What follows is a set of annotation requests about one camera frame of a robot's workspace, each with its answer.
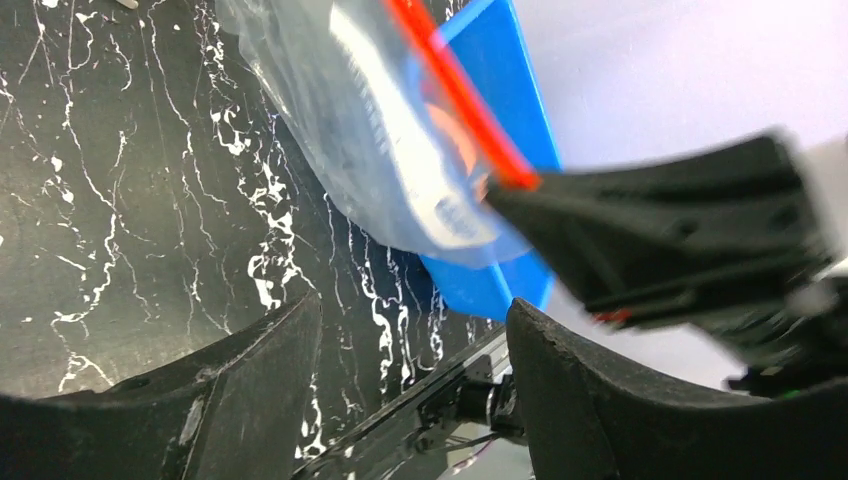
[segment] plastic bag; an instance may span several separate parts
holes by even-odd
[[[480,146],[378,0],[217,0],[336,207],[376,241],[482,267],[528,250],[481,205]]]

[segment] black marble table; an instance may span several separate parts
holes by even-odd
[[[102,391],[316,289],[313,457],[491,323],[336,211],[210,1],[139,3],[0,2],[0,391]]]

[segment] marble surface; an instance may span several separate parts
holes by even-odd
[[[211,2],[140,4],[0,2],[0,391],[102,391],[317,289],[310,458],[491,323],[335,210]]]

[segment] transparent plastic bag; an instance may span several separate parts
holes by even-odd
[[[379,0],[216,0],[336,207],[376,241],[478,268],[528,251],[481,204],[482,150]]]

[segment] blue container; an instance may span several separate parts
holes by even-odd
[[[441,28],[480,95],[527,160],[562,170],[510,0],[473,0]],[[554,276],[535,253],[479,270],[421,257],[447,306],[505,321],[512,299],[547,306]]]

